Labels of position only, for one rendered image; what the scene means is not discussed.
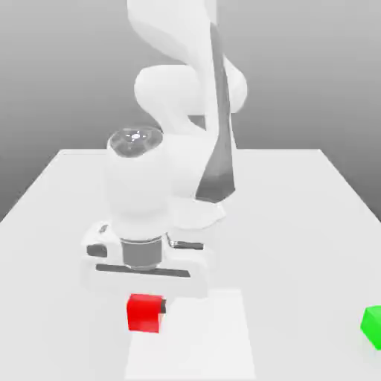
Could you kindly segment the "small green cube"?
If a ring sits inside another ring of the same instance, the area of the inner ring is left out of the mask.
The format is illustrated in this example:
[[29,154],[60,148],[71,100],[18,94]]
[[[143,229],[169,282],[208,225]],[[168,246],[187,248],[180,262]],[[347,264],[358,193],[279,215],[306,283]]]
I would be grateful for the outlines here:
[[381,350],[381,305],[365,308],[360,328],[369,342]]

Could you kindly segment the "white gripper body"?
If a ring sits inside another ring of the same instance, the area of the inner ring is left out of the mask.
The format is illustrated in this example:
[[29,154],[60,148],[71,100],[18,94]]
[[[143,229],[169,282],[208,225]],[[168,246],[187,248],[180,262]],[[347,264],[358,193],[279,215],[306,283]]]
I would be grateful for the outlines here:
[[80,281],[92,292],[128,297],[131,294],[170,298],[204,298],[208,295],[208,270],[201,263],[166,259],[150,271],[133,271],[107,263],[105,258],[84,257]]

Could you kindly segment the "small red cube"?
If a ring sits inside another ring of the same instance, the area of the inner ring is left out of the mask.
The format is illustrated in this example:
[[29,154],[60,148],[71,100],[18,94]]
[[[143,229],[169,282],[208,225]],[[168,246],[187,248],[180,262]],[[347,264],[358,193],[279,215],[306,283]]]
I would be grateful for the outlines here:
[[161,295],[131,294],[127,301],[127,324],[130,331],[159,333]]

